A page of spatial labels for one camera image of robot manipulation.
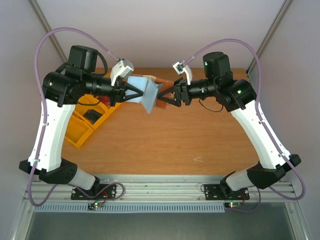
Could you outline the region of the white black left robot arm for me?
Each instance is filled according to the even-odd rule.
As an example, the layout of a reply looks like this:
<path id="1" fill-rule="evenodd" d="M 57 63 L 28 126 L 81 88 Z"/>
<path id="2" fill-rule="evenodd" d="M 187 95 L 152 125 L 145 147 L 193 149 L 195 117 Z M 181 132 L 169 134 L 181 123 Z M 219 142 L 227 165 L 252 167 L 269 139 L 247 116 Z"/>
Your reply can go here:
<path id="1" fill-rule="evenodd" d="M 70 118 L 79 99 L 84 95 L 108 97 L 110 105 L 141 97 L 143 91 L 125 79 L 134 71 L 127 59 L 119 59 L 110 77 L 95 73 L 97 58 L 108 67 L 103 55 L 96 49 L 73 45 L 68 61 L 48 73 L 42 83 L 44 103 L 34 150 L 28 159 L 19 163 L 19 169 L 36 174 L 47 184 L 79 187 L 89 199 L 101 193 L 100 180 L 75 163 L 62 158 L 62 146 Z"/>

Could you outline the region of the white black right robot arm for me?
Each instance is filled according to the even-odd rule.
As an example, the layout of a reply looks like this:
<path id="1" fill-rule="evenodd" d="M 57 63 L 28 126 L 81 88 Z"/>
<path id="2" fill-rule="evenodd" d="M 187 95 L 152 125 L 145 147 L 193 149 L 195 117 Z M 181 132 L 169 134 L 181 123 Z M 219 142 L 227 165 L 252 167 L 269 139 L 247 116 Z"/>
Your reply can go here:
<path id="1" fill-rule="evenodd" d="M 220 51 L 207 53 L 202 58 L 205 78 L 180 78 L 173 86 L 157 95 L 157 99 L 180 107 L 190 105 L 193 99 L 214 97 L 242 126 L 259 161 L 242 171 L 234 171 L 220 181 L 220 192 L 225 199 L 234 197 L 240 189 L 255 186 L 269 188 L 282 179 L 292 167 L 301 163 L 297 154 L 291 154 L 279 141 L 270 124 L 263 118 L 252 85 L 235 80 L 229 57 Z"/>

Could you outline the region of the red credit card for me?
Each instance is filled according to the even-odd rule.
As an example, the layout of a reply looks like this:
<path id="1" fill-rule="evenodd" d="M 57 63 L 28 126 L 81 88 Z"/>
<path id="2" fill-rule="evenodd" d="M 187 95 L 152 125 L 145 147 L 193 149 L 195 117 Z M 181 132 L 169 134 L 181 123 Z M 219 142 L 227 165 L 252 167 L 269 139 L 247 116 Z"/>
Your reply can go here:
<path id="1" fill-rule="evenodd" d="M 110 105 L 110 98 L 108 96 L 101 96 L 99 97 L 101 103 L 105 104 L 106 106 Z"/>

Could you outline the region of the brown leather card holder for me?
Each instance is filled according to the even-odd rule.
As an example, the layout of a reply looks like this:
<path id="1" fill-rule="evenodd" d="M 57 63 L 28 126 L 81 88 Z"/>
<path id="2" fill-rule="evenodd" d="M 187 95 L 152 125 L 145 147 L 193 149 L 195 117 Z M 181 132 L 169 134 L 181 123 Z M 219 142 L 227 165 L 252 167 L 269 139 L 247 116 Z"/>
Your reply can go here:
<path id="1" fill-rule="evenodd" d="M 146 112 L 150 114 L 154 107 L 165 109 L 167 103 L 158 100 L 157 95 L 171 88 L 174 83 L 160 77 L 152 75 L 131 75 L 127 79 L 127 83 L 141 90 L 142 96 L 125 100 L 127 103 L 141 104 Z"/>

